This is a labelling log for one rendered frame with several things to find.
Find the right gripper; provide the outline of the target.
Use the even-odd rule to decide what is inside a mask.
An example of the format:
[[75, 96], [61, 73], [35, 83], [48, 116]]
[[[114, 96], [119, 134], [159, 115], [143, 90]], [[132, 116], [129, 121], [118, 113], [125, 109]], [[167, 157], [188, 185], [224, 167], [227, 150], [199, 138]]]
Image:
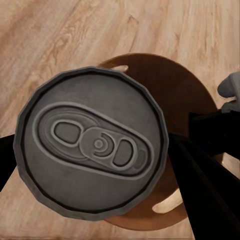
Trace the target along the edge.
[[228, 153], [240, 160], [240, 112], [190, 113], [189, 139], [210, 156]]

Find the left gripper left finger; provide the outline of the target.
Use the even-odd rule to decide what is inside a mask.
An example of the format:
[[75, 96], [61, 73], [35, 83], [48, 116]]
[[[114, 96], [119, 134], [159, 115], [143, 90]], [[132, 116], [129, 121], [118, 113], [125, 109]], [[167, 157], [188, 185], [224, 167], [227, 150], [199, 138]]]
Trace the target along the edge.
[[0, 192], [17, 167], [13, 149], [15, 135], [0, 138]]

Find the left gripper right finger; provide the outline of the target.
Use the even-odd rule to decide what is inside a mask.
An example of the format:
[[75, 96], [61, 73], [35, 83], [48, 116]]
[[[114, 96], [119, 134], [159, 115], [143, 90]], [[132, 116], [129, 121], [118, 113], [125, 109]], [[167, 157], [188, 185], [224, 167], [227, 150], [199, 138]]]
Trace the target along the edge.
[[168, 137], [167, 153], [195, 240], [240, 240], [240, 179], [192, 140]]

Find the can of soda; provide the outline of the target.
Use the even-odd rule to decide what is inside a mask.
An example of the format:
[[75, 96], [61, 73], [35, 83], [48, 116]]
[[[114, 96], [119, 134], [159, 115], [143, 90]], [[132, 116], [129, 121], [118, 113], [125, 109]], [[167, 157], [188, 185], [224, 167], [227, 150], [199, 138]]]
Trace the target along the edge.
[[163, 110], [144, 85], [91, 65], [60, 72], [33, 92], [18, 115], [13, 150], [38, 202], [97, 222], [150, 196], [169, 142]]

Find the trash can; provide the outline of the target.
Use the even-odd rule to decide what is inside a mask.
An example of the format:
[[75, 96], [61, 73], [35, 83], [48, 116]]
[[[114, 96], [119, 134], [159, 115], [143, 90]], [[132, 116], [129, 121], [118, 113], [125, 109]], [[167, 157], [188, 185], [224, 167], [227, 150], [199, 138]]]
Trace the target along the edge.
[[[128, 66], [127, 76], [145, 86], [163, 111], [168, 135], [190, 139], [189, 114], [216, 112], [218, 105], [201, 79], [175, 60], [150, 52], [131, 52], [114, 56], [97, 64], [98, 68]], [[224, 152], [211, 156], [221, 164]], [[225, 165], [224, 160], [224, 165]], [[153, 208], [180, 189], [171, 164], [166, 157], [165, 170], [150, 195], [127, 213], [102, 219], [106, 224], [136, 231], [155, 231], [176, 225], [188, 217], [185, 204], [161, 215]]]

